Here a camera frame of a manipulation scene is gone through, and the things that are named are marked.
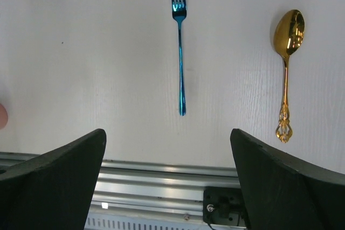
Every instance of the screw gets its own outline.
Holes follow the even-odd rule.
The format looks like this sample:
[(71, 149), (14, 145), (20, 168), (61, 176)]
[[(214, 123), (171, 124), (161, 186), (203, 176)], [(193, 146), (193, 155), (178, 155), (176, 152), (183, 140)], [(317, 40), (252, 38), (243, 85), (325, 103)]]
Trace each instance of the screw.
[(213, 212), (215, 210), (215, 207), (213, 206), (213, 204), (208, 204), (206, 209), (208, 212)]
[(190, 218), (189, 214), (185, 214), (185, 215), (183, 216), (183, 219), (184, 219), (185, 221), (188, 221), (189, 218)]

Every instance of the white tabletop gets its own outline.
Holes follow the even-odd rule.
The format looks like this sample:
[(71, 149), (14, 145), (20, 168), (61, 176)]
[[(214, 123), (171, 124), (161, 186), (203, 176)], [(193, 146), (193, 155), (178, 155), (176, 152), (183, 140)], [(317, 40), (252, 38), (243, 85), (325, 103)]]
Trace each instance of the white tabletop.
[[(187, 114), (178, 114), (177, 24), (170, 0), (0, 0), (0, 151), (41, 154), (104, 128), (105, 158), (234, 167), (241, 128), (345, 172), (344, 0), (187, 0)], [(279, 19), (299, 9), (290, 62), (294, 135), (275, 136)]]

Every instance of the black bracket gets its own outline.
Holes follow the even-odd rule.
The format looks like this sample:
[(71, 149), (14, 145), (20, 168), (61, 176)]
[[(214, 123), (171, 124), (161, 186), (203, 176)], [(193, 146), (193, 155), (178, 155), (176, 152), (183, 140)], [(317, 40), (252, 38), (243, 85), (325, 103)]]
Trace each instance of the black bracket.
[(241, 189), (206, 187), (203, 221), (209, 225), (246, 226), (250, 229)]

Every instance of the pink object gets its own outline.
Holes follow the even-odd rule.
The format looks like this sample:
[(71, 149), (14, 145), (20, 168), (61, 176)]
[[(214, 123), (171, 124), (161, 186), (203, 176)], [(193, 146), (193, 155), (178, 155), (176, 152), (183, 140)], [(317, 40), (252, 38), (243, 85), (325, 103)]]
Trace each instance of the pink object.
[(7, 114), (7, 111), (5, 107), (3, 107), (0, 104), (0, 129), (3, 129), (6, 126), (8, 120), (9, 120), (9, 116)]

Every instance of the fork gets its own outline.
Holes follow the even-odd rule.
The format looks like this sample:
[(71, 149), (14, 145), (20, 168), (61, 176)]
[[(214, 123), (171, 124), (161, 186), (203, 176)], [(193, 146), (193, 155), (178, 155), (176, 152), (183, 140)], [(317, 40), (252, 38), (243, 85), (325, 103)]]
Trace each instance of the fork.
[(183, 60), (182, 60), (182, 40), (181, 26), (182, 21), (187, 17), (187, 3), (185, 0), (171, 0), (172, 17), (177, 21), (178, 27), (178, 55), (180, 60), (180, 96), (178, 99), (178, 112), (181, 116), (185, 115), (185, 95), (183, 81)]

